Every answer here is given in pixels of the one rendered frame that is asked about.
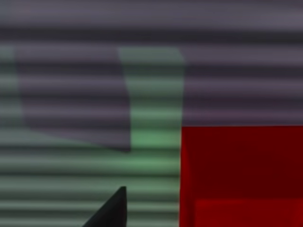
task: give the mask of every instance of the red box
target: red box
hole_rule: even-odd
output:
[[[303,227],[303,127],[183,127],[180,227]]]

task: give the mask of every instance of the black object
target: black object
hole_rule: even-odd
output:
[[[121,187],[83,227],[126,227],[126,221],[126,187]]]

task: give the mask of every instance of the corrugated metal wall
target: corrugated metal wall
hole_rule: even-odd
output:
[[[0,225],[126,185],[129,227],[178,226],[182,124],[303,122],[303,9],[269,2],[2,0]]]

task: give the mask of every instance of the red block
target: red block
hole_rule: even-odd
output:
[[[180,227],[303,227],[303,127],[184,127]]]

